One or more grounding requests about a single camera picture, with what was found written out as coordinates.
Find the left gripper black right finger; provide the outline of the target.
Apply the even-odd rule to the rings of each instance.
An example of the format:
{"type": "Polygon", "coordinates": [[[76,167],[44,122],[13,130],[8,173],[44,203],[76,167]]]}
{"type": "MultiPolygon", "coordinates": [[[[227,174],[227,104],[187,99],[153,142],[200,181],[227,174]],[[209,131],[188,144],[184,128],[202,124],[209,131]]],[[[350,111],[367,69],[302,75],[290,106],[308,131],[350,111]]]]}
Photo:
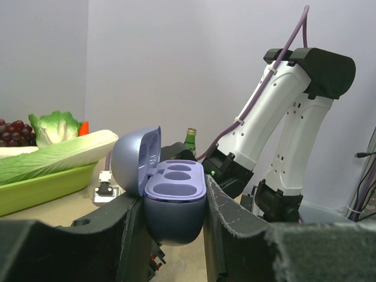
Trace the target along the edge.
{"type": "Polygon", "coordinates": [[[375,222],[268,223],[206,176],[209,281],[374,281],[375,222]]]}

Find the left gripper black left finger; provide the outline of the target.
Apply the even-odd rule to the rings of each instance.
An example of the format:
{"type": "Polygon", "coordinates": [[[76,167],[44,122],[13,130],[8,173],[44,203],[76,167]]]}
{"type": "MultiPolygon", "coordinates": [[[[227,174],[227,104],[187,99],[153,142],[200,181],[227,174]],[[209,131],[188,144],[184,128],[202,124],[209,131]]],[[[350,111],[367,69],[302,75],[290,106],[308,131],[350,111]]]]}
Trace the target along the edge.
{"type": "Polygon", "coordinates": [[[69,227],[1,220],[1,281],[147,281],[143,200],[125,193],[69,227]]]}

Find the blue-grey earbud charging case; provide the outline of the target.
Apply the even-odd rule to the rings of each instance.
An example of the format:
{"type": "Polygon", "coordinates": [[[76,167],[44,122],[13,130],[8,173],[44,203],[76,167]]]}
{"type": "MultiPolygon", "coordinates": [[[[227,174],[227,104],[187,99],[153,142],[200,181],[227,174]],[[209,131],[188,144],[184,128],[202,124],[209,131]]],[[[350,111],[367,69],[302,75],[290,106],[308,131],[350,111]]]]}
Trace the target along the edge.
{"type": "Polygon", "coordinates": [[[120,137],[110,161],[115,182],[143,200],[151,238],[182,246],[199,235],[206,210],[203,166],[194,160],[161,157],[161,128],[144,127],[120,137]]]}

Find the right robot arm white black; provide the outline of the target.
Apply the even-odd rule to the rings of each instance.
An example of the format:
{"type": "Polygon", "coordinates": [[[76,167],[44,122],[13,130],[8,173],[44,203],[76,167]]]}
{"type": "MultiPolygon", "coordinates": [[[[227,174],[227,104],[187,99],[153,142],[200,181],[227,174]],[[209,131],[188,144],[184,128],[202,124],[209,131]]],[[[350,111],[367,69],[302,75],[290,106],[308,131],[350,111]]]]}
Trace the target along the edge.
{"type": "Polygon", "coordinates": [[[250,182],[268,142],[276,150],[253,188],[252,212],[268,222],[298,222],[303,180],[318,131],[333,102],[353,84],[352,58],[320,48],[269,49],[266,68],[235,125],[202,160],[230,197],[250,182]]]}

